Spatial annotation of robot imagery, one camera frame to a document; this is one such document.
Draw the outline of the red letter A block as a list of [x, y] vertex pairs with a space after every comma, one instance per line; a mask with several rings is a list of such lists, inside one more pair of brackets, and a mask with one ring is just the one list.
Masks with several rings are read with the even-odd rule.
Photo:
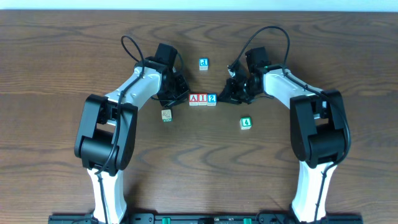
[[198, 94], [189, 94], [189, 105], [198, 106]]

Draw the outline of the green picture wooden block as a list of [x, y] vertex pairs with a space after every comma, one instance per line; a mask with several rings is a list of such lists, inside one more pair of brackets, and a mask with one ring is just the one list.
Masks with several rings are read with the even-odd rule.
[[173, 121], [172, 118], [172, 111], [170, 109], [162, 110], [162, 121], [163, 122], [171, 122]]

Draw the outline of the red letter I block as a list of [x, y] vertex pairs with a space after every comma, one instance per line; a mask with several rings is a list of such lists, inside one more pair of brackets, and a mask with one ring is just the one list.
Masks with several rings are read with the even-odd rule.
[[206, 93], [198, 94], [198, 105], [206, 106], [208, 103], [208, 95]]

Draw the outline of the blue number 2 block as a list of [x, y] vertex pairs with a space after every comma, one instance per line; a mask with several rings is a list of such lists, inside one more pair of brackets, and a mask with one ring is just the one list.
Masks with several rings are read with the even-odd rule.
[[207, 105], [216, 106], [217, 104], [217, 94], [207, 94]]

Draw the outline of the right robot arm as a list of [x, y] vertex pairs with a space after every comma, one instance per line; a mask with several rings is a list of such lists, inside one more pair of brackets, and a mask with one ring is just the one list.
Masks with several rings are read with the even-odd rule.
[[289, 109], [290, 143], [300, 163], [290, 209], [297, 223], [321, 223], [326, 220], [331, 176], [351, 144], [342, 95], [315, 88], [294, 76], [286, 65], [271, 63], [264, 47], [247, 51], [245, 58], [247, 71], [239, 61], [228, 65], [230, 78], [218, 100], [250, 104], [262, 93]]

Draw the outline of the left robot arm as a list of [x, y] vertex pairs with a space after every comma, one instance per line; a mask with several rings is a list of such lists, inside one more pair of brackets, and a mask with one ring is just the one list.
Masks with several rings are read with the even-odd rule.
[[85, 100], [74, 153], [93, 183], [93, 222], [123, 220], [127, 210], [123, 171], [134, 151], [138, 111], [149, 99], [157, 100], [165, 109], [185, 101], [189, 86], [182, 71], [174, 67], [180, 57], [171, 45], [159, 44], [155, 55], [138, 61], [119, 88], [104, 96], [92, 94]]

